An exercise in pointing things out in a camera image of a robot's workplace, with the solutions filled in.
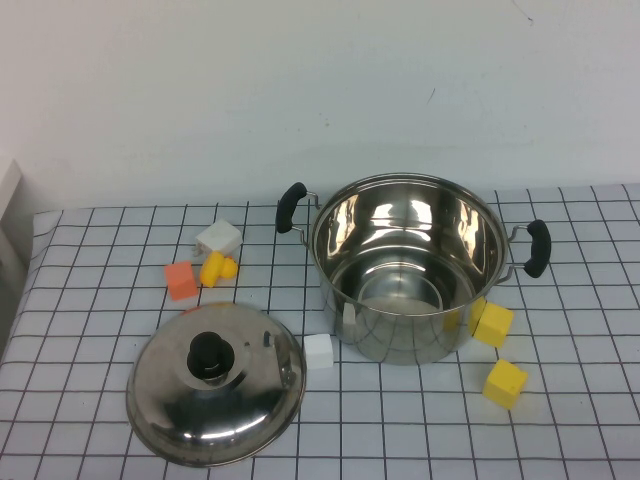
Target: white block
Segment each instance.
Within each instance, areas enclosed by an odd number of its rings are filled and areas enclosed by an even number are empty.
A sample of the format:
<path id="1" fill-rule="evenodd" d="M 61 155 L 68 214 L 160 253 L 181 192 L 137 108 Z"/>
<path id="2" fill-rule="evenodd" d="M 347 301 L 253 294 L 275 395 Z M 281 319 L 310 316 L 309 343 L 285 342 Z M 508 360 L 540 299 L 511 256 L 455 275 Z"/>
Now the white block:
<path id="1" fill-rule="evenodd" d="M 304 356 L 309 370 L 333 367 L 331 337 L 326 333 L 304 337 Z"/>
<path id="2" fill-rule="evenodd" d="M 217 220 L 213 225 L 196 236 L 195 255 L 220 252 L 228 255 L 242 244 L 240 230 L 226 220 Z"/>

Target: stainless steel pot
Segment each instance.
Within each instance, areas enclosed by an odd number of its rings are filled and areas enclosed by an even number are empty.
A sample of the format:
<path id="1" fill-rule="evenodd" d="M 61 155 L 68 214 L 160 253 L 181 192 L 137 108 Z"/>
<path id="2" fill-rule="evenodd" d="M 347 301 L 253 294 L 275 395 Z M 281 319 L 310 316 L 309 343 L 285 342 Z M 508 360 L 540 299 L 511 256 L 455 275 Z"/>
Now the stainless steel pot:
<path id="1" fill-rule="evenodd" d="M 308 241 L 292 222 L 307 195 L 319 210 Z M 515 227 L 508 238 L 478 196 L 418 174 L 365 178 L 322 208 L 296 183 L 278 204 L 276 228 L 300 232 L 336 335 L 375 361 L 395 364 L 434 362 L 457 350 L 473 335 L 489 289 L 514 268 L 539 277 L 551 256 L 542 220 Z M 501 277 L 518 228 L 532 237 L 531 259 Z"/>

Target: lid knob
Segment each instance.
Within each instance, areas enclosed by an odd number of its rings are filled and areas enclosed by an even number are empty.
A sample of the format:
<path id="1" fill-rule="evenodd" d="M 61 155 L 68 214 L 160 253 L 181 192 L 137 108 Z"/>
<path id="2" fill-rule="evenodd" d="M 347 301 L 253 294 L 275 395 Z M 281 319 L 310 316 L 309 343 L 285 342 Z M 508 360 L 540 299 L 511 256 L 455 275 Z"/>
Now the lid knob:
<path id="1" fill-rule="evenodd" d="M 202 332 L 189 345 L 187 367 L 200 380 L 213 380 L 231 370 L 235 355 L 233 348 L 214 332 Z"/>

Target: yellow cube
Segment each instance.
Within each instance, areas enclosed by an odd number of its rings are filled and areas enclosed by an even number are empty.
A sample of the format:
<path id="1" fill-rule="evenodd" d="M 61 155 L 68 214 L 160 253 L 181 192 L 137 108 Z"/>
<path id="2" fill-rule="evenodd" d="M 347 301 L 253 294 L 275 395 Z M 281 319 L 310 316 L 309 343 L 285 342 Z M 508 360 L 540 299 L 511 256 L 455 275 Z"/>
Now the yellow cube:
<path id="1" fill-rule="evenodd" d="M 513 312 L 511 310 L 488 302 L 473 336 L 492 347 L 500 348 L 509 333 L 512 321 Z"/>
<path id="2" fill-rule="evenodd" d="M 506 360 L 498 360 L 484 384 L 482 394 L 501 407 L 511 409 L 529 374 Z"/>

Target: orange block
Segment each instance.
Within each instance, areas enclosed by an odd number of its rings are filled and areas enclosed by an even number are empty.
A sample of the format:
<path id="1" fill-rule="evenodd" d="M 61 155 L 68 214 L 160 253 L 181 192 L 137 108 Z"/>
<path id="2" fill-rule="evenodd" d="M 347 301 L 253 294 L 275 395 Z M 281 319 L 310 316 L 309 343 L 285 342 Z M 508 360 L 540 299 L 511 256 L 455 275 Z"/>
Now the orange block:
<path id="1" fill-rule="evenodd" d="M 167 278 L 171 300 L 177 302 L 198 294 L 198 286 L 193 276 L 191 262 L 180 262 L 165 265 L 164 276 Z"/>

